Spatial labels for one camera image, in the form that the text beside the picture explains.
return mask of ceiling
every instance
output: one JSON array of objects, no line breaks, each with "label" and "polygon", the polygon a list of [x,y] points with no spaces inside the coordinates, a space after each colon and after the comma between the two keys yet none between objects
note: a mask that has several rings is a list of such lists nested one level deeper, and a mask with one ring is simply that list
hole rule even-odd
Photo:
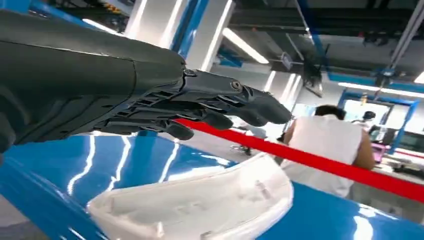
[{"label": "ceiling", "polygon": [[[370,77],[390,64],[391,53],[404,31],[417,0],[309,0],[308,23],[319,39],[317,51],[306,31],[295,0],[235,0],[228,27],[266,57],[277,71],[302,68],[298,52],[322,70]],[[224,39],[223,49],[243,62],[255,60]],[[287,70],[283,52],[295,63]],[[397,81],[413,82],[424,71],[424,28],[420,27],[399,64]]]},{"label": "ceiling", "polygon": [[[49,5],[80,19],[90,19],[119,33],[125,31],[129,16],[101,0],[43,0]],[[132,8],[136,0],[116,0]]]}]

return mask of robotic hand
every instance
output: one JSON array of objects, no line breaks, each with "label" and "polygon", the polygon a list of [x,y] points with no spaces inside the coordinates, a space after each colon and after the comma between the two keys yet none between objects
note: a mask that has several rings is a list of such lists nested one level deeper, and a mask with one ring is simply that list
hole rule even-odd
[{"label": "robotic hand", "polygon": [[185,68],[168,49],[67,22],[0,11],[0,153],[10,146],[94,130],[193,131],[174,121],[218,129],[242,118],[284,124],[291,113],[238,80]]}]

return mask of pipe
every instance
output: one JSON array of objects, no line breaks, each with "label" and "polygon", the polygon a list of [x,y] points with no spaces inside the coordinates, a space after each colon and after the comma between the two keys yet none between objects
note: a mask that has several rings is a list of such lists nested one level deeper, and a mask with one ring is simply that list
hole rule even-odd
[{"label": "pipe", "polygon": [[420,27],[424,19],[424,0],[419,0],[418,4],[415,7],[411,17],[409,18],[408,24],[406,25],[405,30],[400,37],[399,42],[397,43],[396,48],[393,51],[393,54],[390,59],[390,65],[388,68],[394,69],[399,61],[402,58],[402,55],[407,50],[409,44],[411,43],[412,38]]}]

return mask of person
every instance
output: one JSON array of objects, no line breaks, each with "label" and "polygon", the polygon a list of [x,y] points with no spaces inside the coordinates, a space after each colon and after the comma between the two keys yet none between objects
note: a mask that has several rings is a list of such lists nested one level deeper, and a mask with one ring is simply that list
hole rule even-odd
[{"label": "person", "polygon": [[[315,116],[297,118],[284,134],[291,148],[371,170],[375,166],[368,133],[359,125],[343,121],[346,112],[332,105],[316,108]],[[281,168],[294,182],[346,197],[353,181],[290,160]]]},{"label": "person", "polygon": [[375,112],[366,111],[363,114],[362,119],[353,120],[352,123],[360,125],[365,130],[365,132],[369,133],[374,126],[374,123],[373,123],[374,118],[376,118]]}]

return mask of blue table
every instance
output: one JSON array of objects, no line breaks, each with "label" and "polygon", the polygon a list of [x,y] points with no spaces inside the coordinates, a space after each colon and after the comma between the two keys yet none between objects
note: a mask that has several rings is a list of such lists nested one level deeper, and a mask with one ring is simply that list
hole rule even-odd
[{"label": "blue table", "polygon": [[[234,164],[160,137],[74,136],[13,147],[0,167],[0,194],[51,239],[105,239],[84,210],[96,195]],[[293,185],[292,209],[258,239],[424,239],[418,224]]]}]

